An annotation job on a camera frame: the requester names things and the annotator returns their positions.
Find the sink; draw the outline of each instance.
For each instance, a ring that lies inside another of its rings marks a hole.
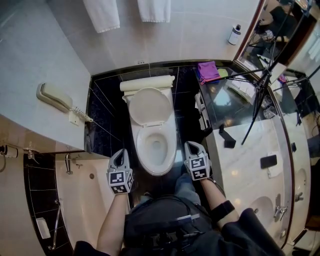
[[[249,208],[253,209],[258,220],[261,222],[264,228],[267,229],[272,223],[275,214],[271,199],[267,196],[261,196],[253,201]]]

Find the wall phone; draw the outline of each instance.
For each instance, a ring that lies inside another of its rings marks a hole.
[[[58,110],[64,113],[72,111],[85,121],[93,122],[93,119],[90,118],[86,113],[81,111],[78,107],[73,106],[72,98],[70,98],[67,94],[62,92],[61,89],[57,88],[53,84],[39,84],[36,90],[36,96],[39,100],[56,107]]]

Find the bathtub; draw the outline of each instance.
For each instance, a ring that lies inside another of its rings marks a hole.
[[[77,241],[86,241],[96,248],[100,228],[114,199],[106,175],[109,159],[76,163],[82,166],[72,163],[73,174],[69,175],[65,161],[55,161],[61,213],[72,247]]]

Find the toilet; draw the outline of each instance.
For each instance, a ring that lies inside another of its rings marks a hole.
[[[139,162],[153,176],[168,173],[176,158],[177,134],[171,91],[174,79],[166,75],[120,84]]]

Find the grab bar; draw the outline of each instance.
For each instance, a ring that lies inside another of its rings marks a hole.
[[[58,230],[58,222],[60,217],[61,206],[59,200],[54,201],[57,205],[59,205],[58,214],[56,215],[55,226],[54,226],[54,235],[53,235],[53,246],[48,246],[50,251],[56,249],[56,240],[57,240],[57,230]]]

